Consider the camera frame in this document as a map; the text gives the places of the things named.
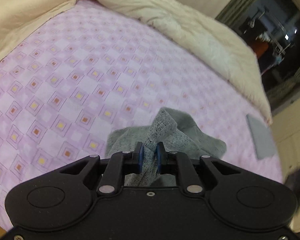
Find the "white cabinet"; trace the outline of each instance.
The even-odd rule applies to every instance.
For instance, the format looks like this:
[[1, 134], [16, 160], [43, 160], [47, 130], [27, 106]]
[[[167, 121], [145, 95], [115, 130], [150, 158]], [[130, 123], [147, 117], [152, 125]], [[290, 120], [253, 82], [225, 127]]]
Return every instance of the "white cabinet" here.
[[[274, 117], [271, 126], [277, 143], [284, 176], [300, 166], [300, 99]], [[300, 211], [294, 217], [292, 229], [300, 232]]]

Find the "pink bedsheet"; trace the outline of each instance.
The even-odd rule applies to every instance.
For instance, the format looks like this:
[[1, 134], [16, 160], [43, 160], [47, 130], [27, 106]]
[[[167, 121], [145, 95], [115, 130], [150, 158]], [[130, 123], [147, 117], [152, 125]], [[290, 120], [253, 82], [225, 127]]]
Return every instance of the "pink bedsheet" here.
[[0, 62], [0, 225], [7, 192], [90, 154], [108, 134], [186, 111], [227, 144], [224, 161], [281, 181], [278, 156], [257, 160], [246, 114], [262, 116], [203, 62], [156, 30], [81, 0]]

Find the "screw hole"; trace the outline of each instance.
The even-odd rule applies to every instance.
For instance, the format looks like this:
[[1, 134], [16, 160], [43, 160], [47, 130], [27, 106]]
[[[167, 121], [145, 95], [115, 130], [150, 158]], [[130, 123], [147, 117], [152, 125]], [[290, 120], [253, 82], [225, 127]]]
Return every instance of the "screw hole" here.
[[152, 192], [152, 191], [147, 192], [147, 196], [148, 196], [148, 197], [153, 197], [154, 195], [155, 195], [155, 193]]

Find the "curtain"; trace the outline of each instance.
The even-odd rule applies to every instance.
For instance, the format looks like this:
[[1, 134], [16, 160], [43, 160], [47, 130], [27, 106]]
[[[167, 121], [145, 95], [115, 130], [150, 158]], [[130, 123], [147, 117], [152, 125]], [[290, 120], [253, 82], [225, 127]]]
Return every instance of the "curtain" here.
[[231, 0], [230, 3], [220, 12], [216, 20], [230, 28], [240, 19], [242, 14], [256, 0]]
[[266, 94], [270, 105], [276, 105], [279, 103], [292, 89], [295, 85], [300, 84], [300, 67], [293, 75], [293, 77], [287, 79], [283, 83], [279, 84], [278, 86], [270, 89]]

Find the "beige blanket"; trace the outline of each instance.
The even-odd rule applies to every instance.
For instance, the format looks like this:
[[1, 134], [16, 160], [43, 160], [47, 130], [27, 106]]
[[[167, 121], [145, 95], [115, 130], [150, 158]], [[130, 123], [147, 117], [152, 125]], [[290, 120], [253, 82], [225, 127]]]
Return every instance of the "beige blanket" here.
[[153, 26], [220, 73], [272, 122], [253, 51], [226, 26], [175, 0], [98, 0]]
[[0, 60], [76, 0], [0, 0]]

